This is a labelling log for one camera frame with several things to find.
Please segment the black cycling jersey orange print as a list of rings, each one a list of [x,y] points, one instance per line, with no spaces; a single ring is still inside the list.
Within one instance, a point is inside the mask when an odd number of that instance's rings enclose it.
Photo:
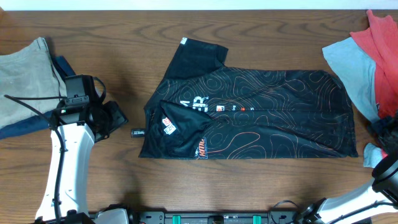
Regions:
[[[228,67],[227,54],[181,40],[144,108],[142,158],[358,156],[351,100],[339,79],[323,70]]]

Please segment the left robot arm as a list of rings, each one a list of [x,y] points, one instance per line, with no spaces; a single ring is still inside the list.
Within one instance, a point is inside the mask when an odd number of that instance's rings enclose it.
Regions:
[[[36,223],[90,223],[86,199],[88,165],[96,142],[128,122],[115,101],[103,105],[60,102],[51,121],[52,156]]]

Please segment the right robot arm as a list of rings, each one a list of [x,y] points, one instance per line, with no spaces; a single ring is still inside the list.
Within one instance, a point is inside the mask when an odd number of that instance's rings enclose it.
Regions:
[[[397,212],[397,116],[373,123],[369,130],[387,151],[370,182],[336,198],[323,198],[298,214],[295,223],[356,223]]]

